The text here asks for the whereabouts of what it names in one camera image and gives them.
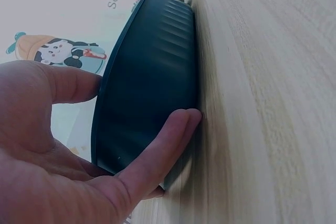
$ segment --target finger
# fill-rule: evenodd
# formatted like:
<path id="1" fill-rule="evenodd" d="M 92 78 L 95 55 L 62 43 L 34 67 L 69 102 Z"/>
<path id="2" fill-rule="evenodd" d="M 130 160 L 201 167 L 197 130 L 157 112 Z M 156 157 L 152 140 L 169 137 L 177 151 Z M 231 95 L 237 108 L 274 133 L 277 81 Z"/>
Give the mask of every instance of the finger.
<path id="1" fill-rule="evenodd" d="M 173 112 L 155 140 L 124 169 L 118 179 L 132 205 L 149 194 L 171 170 L 201 120 L 196 109 Z"/>
<path id="2" fill-rule="evenodd" d="M 94 165 L 93 163 L 81 158 L 81 157 L 77 157 L 80 165 L 83 167 L 83 169 L 91 176 L 91 177 L 99 177 L 99 176 L 104 176 L 104 175 L 108 175 L 108 176 L 113 176 L 113 174 L 111 174 L 110 172 L 108 172 L 107 170 L 104 170 L 103 168 L 100 168 L 96 165 Z"/>
<path id="3" fill-rule="evenodd" d="M 53 103 L 77 103 L 94 98 L 101 77 L 72 67 L 53 67 L 40 64 L 46 74 Z"/>

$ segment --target cartoon girl face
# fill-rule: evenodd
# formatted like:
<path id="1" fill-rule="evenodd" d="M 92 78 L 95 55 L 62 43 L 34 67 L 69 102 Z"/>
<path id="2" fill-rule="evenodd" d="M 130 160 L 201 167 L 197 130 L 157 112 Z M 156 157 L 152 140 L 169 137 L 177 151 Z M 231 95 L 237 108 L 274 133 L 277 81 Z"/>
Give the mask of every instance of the cartoon girl face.
<path id="1" fill-rule="evenodd" d="M 38 49 L 42 59 L 41 63 L 47 65 L 51 63 L 63 63 L 65 59 L 71 56 L 71 49 L 72 44 L 64 39 L 52 40 Z"/>

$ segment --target bowl rim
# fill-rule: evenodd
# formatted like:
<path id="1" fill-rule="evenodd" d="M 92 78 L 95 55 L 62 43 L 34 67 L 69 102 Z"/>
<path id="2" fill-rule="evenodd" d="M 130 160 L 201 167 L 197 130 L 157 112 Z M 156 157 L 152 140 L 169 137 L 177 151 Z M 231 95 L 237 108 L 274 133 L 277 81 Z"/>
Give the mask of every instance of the bowl rim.
<path id="1" fill-rule="evenodd" d="M 99 119 L 100 119 L 100 114 L 102 110 L 102 106 L 104 104 L 104 96 L 105 96 L 105 91 L 106 91 L 106 86 L 110 77 L 110 73 L 114 64 L 114 60 L 118 54 L 118 51 L 122 45 L 122 42 L 132 25 L 135 17 L 137 16 L 139 9 L 141 8 L 142 4 L 144 3 L 145 0 L 140 0 L 138 4 L 136 5 L 133 13 L 131 14 L 130 18 L 126 22 L 112 52 L 110 55 L 110 58 L 108 60 L 108 63 L 105 67 L 105 72 L 102 76 L 101 83 L 100 83 L 100 88 L 98 91 L 97 95 L 97 100 L 96 100 L 96 105 L 95 105 L 95 111 L 93 113 L 93 120 L 92 120 L 92 127 L 91 127 L 91 162 L 95 165 L 97 165 L 97 152 L 96 152 L 96 143 L 97 143 L 97 130 L 98 130 L 98 125 L 99 125 Z"/>

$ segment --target poster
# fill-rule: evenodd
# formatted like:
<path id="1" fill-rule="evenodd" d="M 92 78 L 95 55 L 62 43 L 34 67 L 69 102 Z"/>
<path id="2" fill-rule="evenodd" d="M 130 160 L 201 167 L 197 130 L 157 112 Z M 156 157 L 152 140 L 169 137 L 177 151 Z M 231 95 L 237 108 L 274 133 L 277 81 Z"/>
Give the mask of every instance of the poster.
<path id="1" fill-rule="evenodd" d="M 102 75 L 134 2 L 1 0 L 0 63 L 35 60 Z M 54 137 L 70 148 L 86 145 L 90 139 L 94 106 L 94 100 L 54 105 L 51 119 Z M 81 134 L 73 134 L 73 130 L 78 132 L 76 125 L 84 129 Z M 71 135 L 74 135 L 73 141 L 69 141 Z"/>

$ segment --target wooden table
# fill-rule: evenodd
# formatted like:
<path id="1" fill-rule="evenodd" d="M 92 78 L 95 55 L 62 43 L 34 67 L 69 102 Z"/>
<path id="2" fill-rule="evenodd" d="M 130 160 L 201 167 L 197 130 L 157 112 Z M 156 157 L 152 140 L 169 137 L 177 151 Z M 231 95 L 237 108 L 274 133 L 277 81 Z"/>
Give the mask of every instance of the wooden table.
<path id="1" fill-rule="evenodd" d="M 336 0 L 187 1 L 204 118 L 132 223 L 336 223 Z"/>

